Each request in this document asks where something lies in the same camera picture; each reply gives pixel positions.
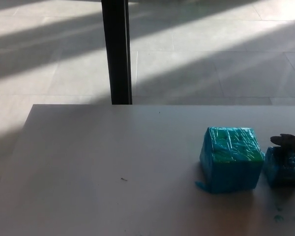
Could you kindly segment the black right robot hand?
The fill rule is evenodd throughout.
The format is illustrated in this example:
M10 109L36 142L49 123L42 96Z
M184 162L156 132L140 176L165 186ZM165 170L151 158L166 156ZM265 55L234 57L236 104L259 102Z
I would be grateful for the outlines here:
M295 136L280 134L279 136L272 136L270 141L278 146L273 154L277 167L275 184L295 188Z

